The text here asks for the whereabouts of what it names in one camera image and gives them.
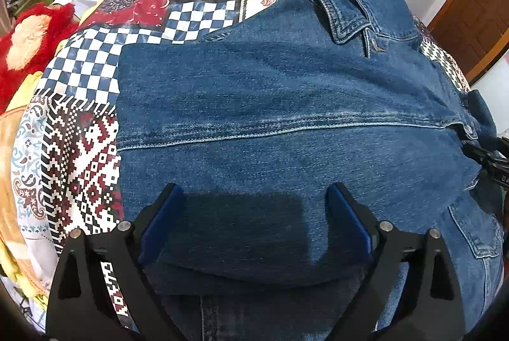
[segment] red fluffy fabric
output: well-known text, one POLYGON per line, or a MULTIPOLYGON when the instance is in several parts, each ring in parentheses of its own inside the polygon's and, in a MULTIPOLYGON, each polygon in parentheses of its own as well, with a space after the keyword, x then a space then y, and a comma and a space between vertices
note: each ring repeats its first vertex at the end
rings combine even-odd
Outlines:
POLYGON ((44 71, 53 59, 60 41, 67 39, 78 29, 78 24, 72 22, 73 4, 55 9, 44 6, 44 3, 35 4, 18 17, 16 25, 32 15, 47 15, 51 19, 37 53, 23 69, 7 69, 7 54, 12 46, 11 39, 15 27, 0 39, 0 114, 6 110, 25 77, 37 71, 44 71))

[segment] denim jacket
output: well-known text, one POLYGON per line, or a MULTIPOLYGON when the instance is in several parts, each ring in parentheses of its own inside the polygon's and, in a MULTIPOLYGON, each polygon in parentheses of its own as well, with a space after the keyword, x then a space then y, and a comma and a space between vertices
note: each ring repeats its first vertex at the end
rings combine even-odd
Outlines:
POLYGON ((325 339, 369 267, 325 208, 336 181, 401 230, 438 227, 467 327, 479 319, 502 232, 461 146, 493 121, 420 42, 404 0, 280 0, 185 46, 123 47, 124 211, 133 219, 168 182, 186 192, 145 272, 189 338, 325 339))

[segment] silver screw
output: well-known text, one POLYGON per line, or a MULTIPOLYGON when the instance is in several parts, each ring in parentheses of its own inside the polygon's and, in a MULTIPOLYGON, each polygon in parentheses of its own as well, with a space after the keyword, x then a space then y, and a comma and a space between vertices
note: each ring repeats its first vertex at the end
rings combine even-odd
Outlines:
POLYGON ((390 232, 393 228, 394 228, 393 224, 386 220, 380 222, 380 229, 382 229, 385 232, 390 232))
POLYGON ((429 230, 429 234, 431 235, 432 238, 435 238, 435 239, 438 239, 439 237, 442 236, 440 231, 438 229, 435 229, 435 228, 430 229, 429 230))
POLYGON ((131 228, 131 222, 123 220, 119 223, 119 225, 116 228, 119 229, 119 231, 121 232, 128 231, 129 228, 131 228))
POLYGON ((81 235, 81 229, 79 227, 69 232, 69 236, 73 239, 76 239, 79 235, 81 235))

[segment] stuffed toy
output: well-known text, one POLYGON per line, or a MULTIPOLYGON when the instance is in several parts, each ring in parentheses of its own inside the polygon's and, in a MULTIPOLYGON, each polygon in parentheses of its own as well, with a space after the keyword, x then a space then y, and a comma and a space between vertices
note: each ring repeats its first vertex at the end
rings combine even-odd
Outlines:
POLYGON ((29 74, 44 71, 60 41, 78 28, 74 6, 35 4, 16 20, 0 39, 0 114, 29 74))

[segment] brown wooden door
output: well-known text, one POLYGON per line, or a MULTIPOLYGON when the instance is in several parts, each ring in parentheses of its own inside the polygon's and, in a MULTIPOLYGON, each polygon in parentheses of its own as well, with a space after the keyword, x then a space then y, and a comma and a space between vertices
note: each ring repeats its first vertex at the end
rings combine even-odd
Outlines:
POLYGON ((492 49, 506 46, 502 37, 509 29, 509 0, 447 0, 429 28, 472 80, 495 59, 492 49))

